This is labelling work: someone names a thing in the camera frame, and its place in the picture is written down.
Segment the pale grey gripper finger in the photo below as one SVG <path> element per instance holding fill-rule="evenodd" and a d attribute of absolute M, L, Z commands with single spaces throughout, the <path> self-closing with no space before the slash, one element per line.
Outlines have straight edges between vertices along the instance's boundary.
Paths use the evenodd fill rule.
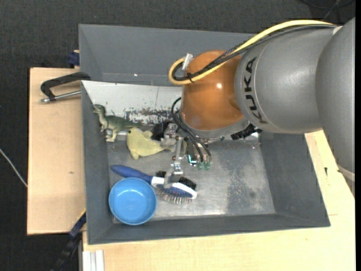
<path fill-rule="evenodd" d="M 160 146 L 164 150 L 169 150 L 174 152 L 176 149 L 177 140 L 175 138 L 162 138 L 160 141 Z"/>
<path fill-rule="evenodd" d="M 183 176 L 183 170 L 180 163 L 173 163 L 170 165 L 170 169 L 166 172 L 164 177 L 164 187 L 170 188 L 173 183 L 179 182 Z"/>

